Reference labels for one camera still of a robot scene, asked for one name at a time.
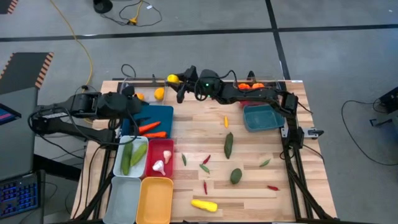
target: wooden table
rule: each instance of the wooden table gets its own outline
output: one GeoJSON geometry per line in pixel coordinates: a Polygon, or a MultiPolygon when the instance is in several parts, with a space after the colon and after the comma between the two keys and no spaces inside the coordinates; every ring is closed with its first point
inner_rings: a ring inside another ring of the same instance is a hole
{"type": "MultiPolygon", "coordinates": [[[[101,92],[116,91],[118,81],[105,81],[101,92]]],[[[300,102],[309,108],[304,84],[286,81],[287,90],[295,93],[300,102]]],[[[219,105],[216,101],[197,101],[192,93],[185,94],[185,100],[178,104],[176,92],[166,90],[165,105],[174,107],[172,138],[175,143],[174,153],[174,192],[172,202],[172,222],[208,221],[208,222],[288,222],[295,220],[292,199],[285,162],[279,158],[282,152],[279,130],[249,133],[243,125],[242,109],[238,103],[219,105]],[[224,116],[228,117],[229,128],[224,127],[224,116]],[[229,160],[224,155],[225,136],[232,132],[234,144],[229,160]],[[187,158],[184,166],[181,155],[187,158]],[[211,155],[207,167],[210,174],[200,169],[199,164],[211,155]],[[259,165],[267,159],[265,167],[259,165]],[[243,172],[239,184],[231,185],[229,176],[235,168],[243,172]],[[203,180],[208,186],[208,195],[203,191],[203,180]],[[280,188],[280,191],[267,189],[267,185],[280,188]],[[215,213],[206,212],[190,205],[193,198],[209,200],[218,204],[215,213]]],[[[312,116],[303,108],[298,108],[298,121],[302,127],[313,127],[312,116]]],[[[104,129],[108,121],[94,121],[93,127],[104,129]]],[[[317,140],[306,139],[304,144],[320,152],[317,140]]],[[[85,197],[88,201],[98,189],[104,150],[94,157],[91,168],[90,189],[87,191],[88,167],[98,145],[89,142],[86,152],[83,198],[77,214],[84,209],[85,197]]],[[[301,150],[303,168],[309,191],[329,215],[335,217],[335,206],[331,197],[325,167],[318,155],[306,148],[301,150]]],[[[113,159],[108,171],[111,171],[113,159]]],[[[75,197],[72,216],[77,209],[80,197],[80,185],[75,197]]],[[[302,194],[297,189],[301,214],[305,217],[302,194]]],[[[109,192],[106,192],[101,203],[100,217],[106,211],[109,192]]]]}

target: red tray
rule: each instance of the red tray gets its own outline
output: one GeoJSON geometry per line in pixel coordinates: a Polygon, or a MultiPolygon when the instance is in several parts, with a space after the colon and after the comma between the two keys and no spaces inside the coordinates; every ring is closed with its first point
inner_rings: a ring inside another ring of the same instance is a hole
{"type": "Polygon", "coordinates": [[[146,171],[145,175],[147,177],[168,177],[171,178],[173,176],[173,156],[174,156],[174,141],[171,139],[152,139],[149,141],[148,153],[147,153],[147,162],[146,162],[146,171]],[[152,166],[156,161],[162,160],[164,162],[164,151],[170,151],[172,153],[172,157],[170,158],[167,164],[164,164],[164,172],[166,173],[163,176],[160,172],[154,171],[152,166]]]}

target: orange striped tape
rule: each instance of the orange striped tape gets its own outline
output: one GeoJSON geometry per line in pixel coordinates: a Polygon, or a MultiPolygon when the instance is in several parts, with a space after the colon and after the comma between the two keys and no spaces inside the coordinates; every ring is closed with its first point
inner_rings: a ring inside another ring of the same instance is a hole
{"type": "Polygon", "coordinates": [[[48,53],[47,56],[45,57],[44,63],[42,65],[42,69],[40,69],[39,76],[37,77],[36,82],[35,82],[35,86],[37,88],[42,87],[45,75],[47,74],[47,71],[49,70],[49,66],[51,64],[53,57],[54,57],[53,52],[48,53]]]}
{"type": "Polygon", "coordinates": [[[7,66],[8,64],[10,64],[12,56],[14,56],[14,53],[11,54],[10,59],[7,61],[6,66],[4,66],[4,69],[2,70],[1,74],[0,74],[0,79],[2,78],[2,76],[4,75],[4,73],[6,72],[7,66]]]}
{"type": "Polygon", "coordinates": [[[18,0],[12,0],[10,6],[8,6],[7,14],[12,14],[17,7],[18,0]]]}

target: floor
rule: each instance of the floor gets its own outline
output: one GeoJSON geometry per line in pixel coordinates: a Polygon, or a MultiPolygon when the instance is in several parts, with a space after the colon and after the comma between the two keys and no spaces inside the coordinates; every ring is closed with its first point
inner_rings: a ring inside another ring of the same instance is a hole
{"type": "MultiPolygon", "coordinates": [[[[124,63],[138,77],[166,77],[196,65],[219,74],[233,69],[239,77],[253,70],[258,77],[303,80],[315,125],[325,130],[320,144],[338,216],[395,222],[397,167],[381,166],[360,153],[343,126],[341,106],[346,100],[373,102],[398,85],[397,1],[147,0],[162,13],[162,22],[149,27],[119,26],[95,13],[91,0],[54,1],[84,39],[94,61],[91,85],[97,89],[103,80],[122,77],[124,63]]],[[[108,16],[117,16],[130,1],[113,3],[108,16]]],[[[135,10],[123,14],[131,16],[135,10]]],[[[158,18],[143,7],[139,23],[158,18]]],[[[86,82],[88,59],[48,0],[20,0],[13,14],[0,15],[0,27],[0,66],[13,52],[55,53],[39,104],[64,101],[86,82]]],[[[397,133],[388,125],[370,127],[369,119],[377,116],[371,106],[347,105],[344,116],[372,158],[398,161],[397,133]]],[[[85,145],[73,137],[52,140],[69,151],[85,145]]],[[[63,154],[40,139],[35,153],[48,158],[63,154]]],[[[80,163],[70,156],[57,160],[80,163]]],[[[45,223],[66,220],[65,204],[70,210],[76,183],[51,176],[47,181],[58,190],[46,204],[45,223]]],[[[53,190],[48,186],[46,196],[53,190]]]]}

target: yellow cable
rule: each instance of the yellow cable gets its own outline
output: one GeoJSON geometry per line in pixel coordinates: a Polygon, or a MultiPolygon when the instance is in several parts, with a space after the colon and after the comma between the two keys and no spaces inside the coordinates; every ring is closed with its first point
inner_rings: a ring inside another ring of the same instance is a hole
{"type": "Polygon", "coordinates": [[[134,25],[137,24],[137,19],[138,19],[138,16],[139,16],[139,11],[141,10],[141,6],[142,6],[142,3],[143,3],[143,2],[144,2],[144,0],[140,0],[139,6],[138,6],[138,8],[137,8],[137,14],[136,14],[136,16],[134,16],[133,18],[129,19],[129,21],[130,21],[132,24],[134,24],[134,25]]]}
{"type": "MultiPolygon", "coordinates": [[[[86,47],[77,39],[76,34],[75,34],[75,31],[73,31],[72,26],[71,26],[70,23],[68,22],[67,18],[65,18],[65,16],[62,14],[61,10],[55,5],[55,3],[54,3],[52,0],[50,0],[50,2],[51,2],[51,4],[54,6],[54,8],[58,11],[58,13],[62,16],[62,19],[67,23],[67,25],[68,25],[68,27],[69,27],[69,29],[70,29],[70,32],[72,32],[72,36],[73,36],[73,38],[75,39],[75,41],[78,42],[78,43],[80,44],[80,46],[83,48],[83,50],[84,50],[84,51],[86,52],[86,54],[87,54],[88,60],[90,61],[90,76],[88,77],[87,82],[86,82],[85,85],[88,85],[88,84],[90,83],[90,81],[91,81],[92,76],[93,76],[93,61],[92,61],[92,59],[91,59],[91,57],[90,57],[90,54],[88,53],[86,47]]],[[[88,119],[84,119],[84,120],[85,120],[87,123],[93,124],[93,123],[92,123],[90,120],[88,120],[88,119]]]]}

